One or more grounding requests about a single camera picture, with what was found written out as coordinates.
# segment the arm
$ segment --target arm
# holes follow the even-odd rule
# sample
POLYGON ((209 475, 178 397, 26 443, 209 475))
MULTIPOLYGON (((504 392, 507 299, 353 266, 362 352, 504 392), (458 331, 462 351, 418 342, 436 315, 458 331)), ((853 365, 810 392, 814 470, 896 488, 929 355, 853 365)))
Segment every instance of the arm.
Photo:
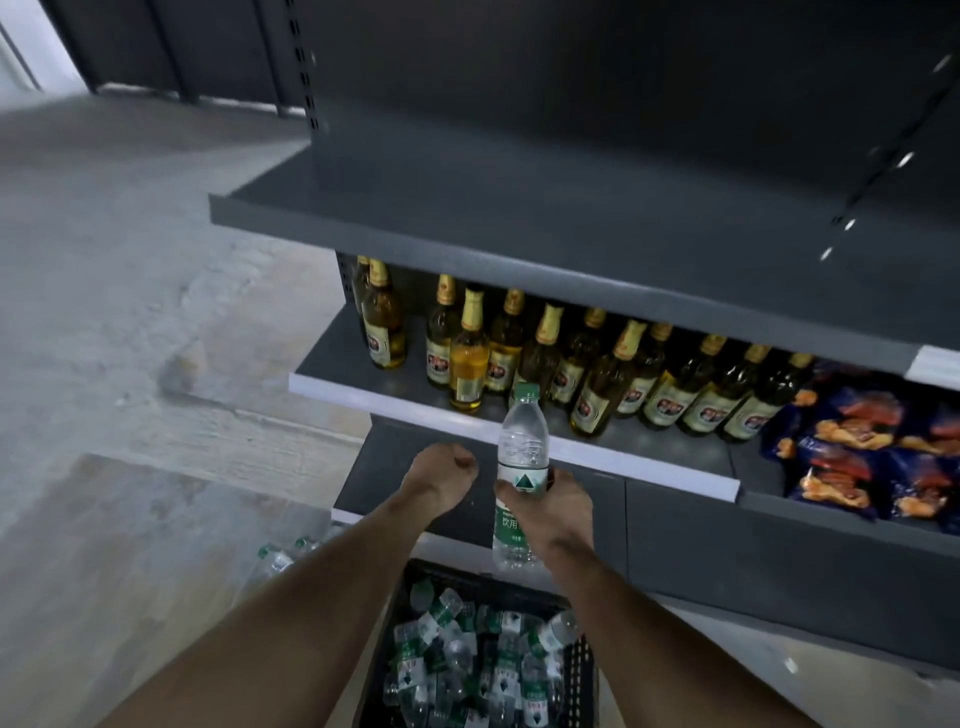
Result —
POLYGON ((542 497, 504 481, 496 494, 570 599, 626 725, 815 725, 596 557, 593 504, 570 473, 542 497))
POLYGON ((101 728, 325 725, 420 533, 476 476, 460 446, 421 452, 386 502, 231 611, 101 728))

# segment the forearm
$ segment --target forearm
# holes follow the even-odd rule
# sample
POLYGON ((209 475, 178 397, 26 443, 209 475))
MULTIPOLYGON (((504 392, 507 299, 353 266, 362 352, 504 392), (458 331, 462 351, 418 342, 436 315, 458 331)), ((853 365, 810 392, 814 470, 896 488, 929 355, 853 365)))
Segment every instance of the forearm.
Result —
POLYGON ((630 587, 592 551, 557 546, 546 561, 626 725, 813 724, 716 644, 630 587))
POLYGON ((105 727, 324 725, 434 512, 398 492, 135 692, 105 727))

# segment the hand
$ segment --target hand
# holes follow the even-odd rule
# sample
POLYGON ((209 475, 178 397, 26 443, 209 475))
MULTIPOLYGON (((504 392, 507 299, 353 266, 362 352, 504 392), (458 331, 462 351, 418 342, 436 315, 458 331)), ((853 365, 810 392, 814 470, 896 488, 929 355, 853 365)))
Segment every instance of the hand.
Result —
POLYGON ((437 443, 423 450, 403 476, 400 492, 424 496, 430 521, 457 505, 480 468, 473 453, 454 443, 437 443))
POLYGON ((495 490, 548 567, 556 546, 593 551, 593 501, 571 473, 554 471, 553 486, 541 494, 519 491, 506 480, 497 480, 495 490))

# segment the black plastic crate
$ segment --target black plastic crate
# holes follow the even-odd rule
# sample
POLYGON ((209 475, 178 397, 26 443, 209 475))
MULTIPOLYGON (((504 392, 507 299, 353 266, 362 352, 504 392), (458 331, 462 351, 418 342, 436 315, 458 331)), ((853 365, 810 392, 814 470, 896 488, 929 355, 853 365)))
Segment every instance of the black plastic crate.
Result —
MULTIPOLYGON (((383 679, 390 669, 394 649, 394 627, 420 615, 410 607, 410 587, 424 577, 433 582, 436 594, 446 587, 455 590, 464 601, 473 601, 477 607, 489 604, 494 609, 523 612, 542 619, 550 619, 569 604, 557 595, 519 587, 488 576, 450 569, 419 559, 412 559, 403 570, 390 604, 390 614, 384 620, 379 643, 373 658, 366 698, 360 710, 358 728, 405 728, 396 709, 383 704, 383 679)), ((581 637, 564 650, 564 714, 558 728, 592 728, 596 716, 593 652, 581 637)))

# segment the crate of water bottles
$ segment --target crate of water bottles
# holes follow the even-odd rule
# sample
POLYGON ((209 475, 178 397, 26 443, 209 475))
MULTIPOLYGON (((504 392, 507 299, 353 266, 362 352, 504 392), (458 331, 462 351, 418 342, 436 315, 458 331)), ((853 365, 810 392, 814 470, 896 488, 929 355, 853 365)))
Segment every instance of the crate of water bottles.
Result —
POLYGON ((593 657, 558 596, 413 560, 360 728, 589 728, 593 657))

